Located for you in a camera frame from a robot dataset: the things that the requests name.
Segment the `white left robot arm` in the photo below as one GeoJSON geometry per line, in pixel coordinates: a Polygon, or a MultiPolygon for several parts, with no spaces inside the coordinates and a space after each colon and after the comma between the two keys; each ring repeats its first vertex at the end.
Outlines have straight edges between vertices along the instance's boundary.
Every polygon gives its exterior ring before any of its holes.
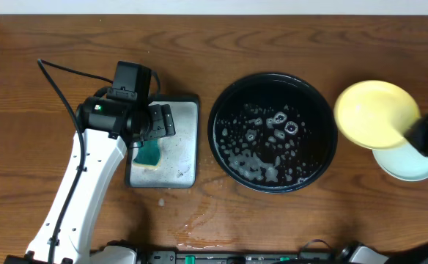
{"type": "Polygon", "coordinates": [[[168,104],[89,97],[77,124],[69,164],[50,211],[22,257],[6,263],[136,263],[137,251],[121,241],[91,252],[95,222],[111,179],[135,143],[175,134],[168,104]]]}

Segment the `green yellow sponge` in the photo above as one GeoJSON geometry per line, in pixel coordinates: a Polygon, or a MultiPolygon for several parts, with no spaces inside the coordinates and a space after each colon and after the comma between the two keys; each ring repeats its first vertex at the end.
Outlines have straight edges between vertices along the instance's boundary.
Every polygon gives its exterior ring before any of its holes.
{"type": "Polygon", "coordinates": [[[159,141],[149,140],[135,144],[132,152],[132,165],[145,169],[157,169],[161,164],[161,147],[159,141]]]}

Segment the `mint plate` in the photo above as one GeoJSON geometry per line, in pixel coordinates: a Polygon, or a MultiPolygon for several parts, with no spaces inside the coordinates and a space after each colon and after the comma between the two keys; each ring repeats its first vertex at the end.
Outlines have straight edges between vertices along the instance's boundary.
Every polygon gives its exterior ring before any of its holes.
{"type": "Polygon", "coordinates": [[[388,150],[373,150],[377,164],[399,180],[416,182],[428,178],[428,157],[409,142],[388,150]]]}

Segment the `yellow plate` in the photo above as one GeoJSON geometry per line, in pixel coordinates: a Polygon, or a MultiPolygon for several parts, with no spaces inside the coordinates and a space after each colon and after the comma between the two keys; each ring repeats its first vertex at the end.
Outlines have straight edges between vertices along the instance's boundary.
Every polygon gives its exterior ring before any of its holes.
{"type": "Polygon", "coordinates": [[[347,139],[371,150],[404,144],[404,133],[421,117],[408,92],[377,80],[360,81],[346,88],[338,96],[333,113],[347,139]]]}

